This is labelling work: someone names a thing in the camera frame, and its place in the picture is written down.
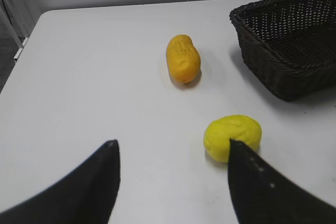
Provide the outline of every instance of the wicker basket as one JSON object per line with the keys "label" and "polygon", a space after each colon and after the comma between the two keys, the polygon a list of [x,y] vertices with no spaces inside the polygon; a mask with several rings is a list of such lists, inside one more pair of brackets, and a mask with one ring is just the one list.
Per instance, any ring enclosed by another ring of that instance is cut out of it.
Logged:
{"label": "wicker basket", "polygon": [[336,84],[336,0],[264,0],[234,9],[248,68],[292,101]]}

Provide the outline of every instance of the table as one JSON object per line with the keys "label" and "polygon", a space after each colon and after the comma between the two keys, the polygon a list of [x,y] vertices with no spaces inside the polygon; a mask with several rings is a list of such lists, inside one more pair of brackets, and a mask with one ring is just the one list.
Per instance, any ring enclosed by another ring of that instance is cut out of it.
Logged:
{"label": "table", "polygon": [[[228,19],[254,1],[43,14],[0,95],[0,211],[116,138],[121,186],[110,223],[237,223],[227,166],[203,148],[208,124],[231,114],[259,121],[260,155],[336,205],[336,90],[287,103],[254,77]],[[200,81],[185,89],[165,63],[177,34],[202,58]]]}

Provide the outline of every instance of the toy fruit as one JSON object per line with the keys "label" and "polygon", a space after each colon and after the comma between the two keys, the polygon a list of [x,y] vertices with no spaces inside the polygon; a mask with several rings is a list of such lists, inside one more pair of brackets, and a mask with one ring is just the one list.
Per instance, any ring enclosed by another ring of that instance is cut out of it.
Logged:
{"label": "toy fruit", "polygon": [[191,82],[201,69],[201,58],[188,35],[177,35],[167,46],[167,65],[171,77],[180,83]]}
{"label": "toy fruit", "polygon": [[230,138],[243,141],[256,151],[261,140],[260,124],[245,115],[230,115],[213,121],[205,131],[204,147],[214,160],[227,162]]}

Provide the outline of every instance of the floor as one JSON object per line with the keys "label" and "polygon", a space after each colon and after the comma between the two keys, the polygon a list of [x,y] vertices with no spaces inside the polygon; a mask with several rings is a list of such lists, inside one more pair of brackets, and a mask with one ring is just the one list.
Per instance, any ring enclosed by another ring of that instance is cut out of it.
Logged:
{"label": "floor", "polygon": [[[19,28],[15,23],[13,16],[11,14],[9,15],[14,29],[20,36]],[[0,93],[14,67],[14,56],[17,51],[17,45],[0,19]]]}

